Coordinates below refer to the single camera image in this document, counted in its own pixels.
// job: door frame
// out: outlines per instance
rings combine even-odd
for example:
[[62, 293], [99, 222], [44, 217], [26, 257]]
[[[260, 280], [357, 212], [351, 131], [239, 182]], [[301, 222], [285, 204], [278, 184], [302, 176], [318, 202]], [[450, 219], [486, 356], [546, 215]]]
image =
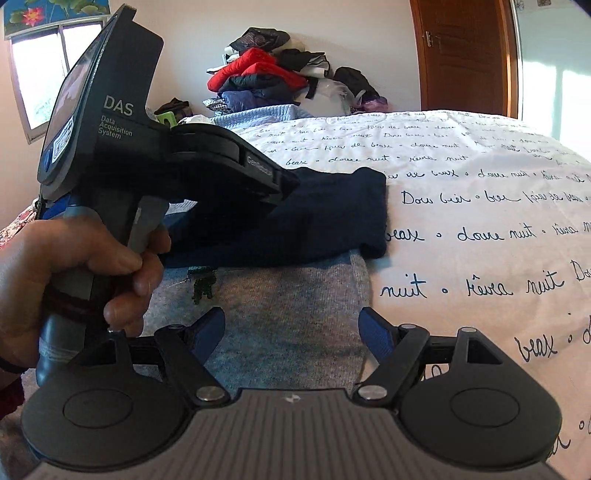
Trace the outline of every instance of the door frame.
[[[418, 76], [421, 86], [421, 110], [429, 109], [427, 83], [427, 52], [425, 47], [423, 20], [418, 6], [419, 0], [410, 0], [413, 14], [414, 35], [417, 42]], [[498, 27], [501, 32], [501, 53], [505, 56], [503, 62], [503, 115], [517, 118], [518, 115], [518, 52], [517, 30], [513, 18], [512, 0], [495, 0], [497, 7]]]

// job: device screen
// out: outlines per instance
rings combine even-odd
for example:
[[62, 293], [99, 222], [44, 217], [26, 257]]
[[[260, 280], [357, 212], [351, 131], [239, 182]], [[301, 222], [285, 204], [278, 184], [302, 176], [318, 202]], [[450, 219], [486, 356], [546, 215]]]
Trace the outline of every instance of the device screen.
[[61, 84], [60, 93], [57, 95], [56, 105], [51, 114], [49, 126], [47, 127], [43, 150], [45, 150], [45, 148], [52, 142], [56, 135], [61, 131], [62, 127], [64, 127], [70, 117], [74, 114], [74, 110], [82, 95], [86, 79], [92, 68], [95, 54], [102, 44], [106, 33], [110, 30], [109, 27], [111, 24], [112, 22], [92, 41], [90, 46], [70, 70], [64, 79], [64, 83]]

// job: gray fabric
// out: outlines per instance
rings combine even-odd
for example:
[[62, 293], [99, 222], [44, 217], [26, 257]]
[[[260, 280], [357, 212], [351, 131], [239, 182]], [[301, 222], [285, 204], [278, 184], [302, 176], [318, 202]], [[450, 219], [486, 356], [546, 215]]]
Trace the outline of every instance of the gray fabric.
[[[216, 275], [213, 299], [196, 306], [187, 269], [166, 271], [145, 315], [144, 335], [170, 323], [190, 325], [220, 306], [226, 335], [206, 366], [232, 393], [238, 387], [352, 388], [366, 352], [357, 317], [370, 298], [358, 252], [302, 267], [220, 269]], [[29, 398], [37, 388], [33, 370], [23, 384]], [[20, 480], [36, 465], [22, 438], [21, 410], [0, 421], [0, 480]]]

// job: blue window blind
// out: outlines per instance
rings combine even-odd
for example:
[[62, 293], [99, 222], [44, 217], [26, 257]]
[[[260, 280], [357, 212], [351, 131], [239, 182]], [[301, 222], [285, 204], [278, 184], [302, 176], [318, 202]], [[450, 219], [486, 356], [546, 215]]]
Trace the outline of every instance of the blue window blind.
[[4, 37], [43, 25], [110, 13], [109, 0], [8, 0], [4, 4]]

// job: window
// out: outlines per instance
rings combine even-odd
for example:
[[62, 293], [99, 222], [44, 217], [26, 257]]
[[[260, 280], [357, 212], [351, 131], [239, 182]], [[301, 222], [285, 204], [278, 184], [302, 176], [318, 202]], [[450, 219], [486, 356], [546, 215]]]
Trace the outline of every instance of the window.
[[66, 74], [103, 21], [58, 25], [10, 39], [12, 83], [27, 140], [43, 136]]

